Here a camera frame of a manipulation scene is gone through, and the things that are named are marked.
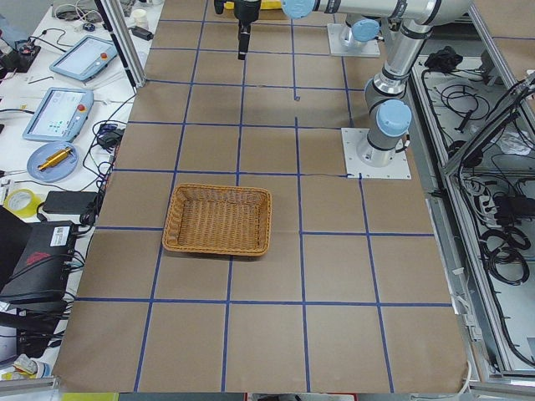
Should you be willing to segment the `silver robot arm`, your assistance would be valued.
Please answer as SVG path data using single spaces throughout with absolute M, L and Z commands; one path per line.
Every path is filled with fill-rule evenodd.
M 283 12 L 292 19 L 312 12 L 344 13 L 351 20 L 350 37 L 368 42 L 379 30 L 376 18 L 399 21 L 392 51 L 383 68 L 367 84 L 364 96 L 371 127 L 356 145 L 357 156 L 372 167 L 387 166 L 395 147 L 410 127 L 412 112 L 403 101 L 406 81 L 433 27 L 459 18 L 471 1 L 283 1 Z
M 352 48 L 359 43 L 374 40 L 380 32 L 377 18 L 368 18 L 361 14 L 348 13 L 345 18 L 339 40 L 345 48 Z

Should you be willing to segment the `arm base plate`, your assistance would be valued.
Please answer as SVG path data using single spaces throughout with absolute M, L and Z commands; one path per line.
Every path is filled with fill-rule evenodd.
M 342 128 L 346 175 L 353 179 L 410 180 L 402 139 L 392 150 L 377 150 L 368 141 L 368 129 Z
M 378 58 L 380 56 L 380 48 L 376 39 L 367 42 L 357 41 L 351 28 L 345 24 L 329 23 L 327 31 L 329 51 L 333 56 L 356 58 Z

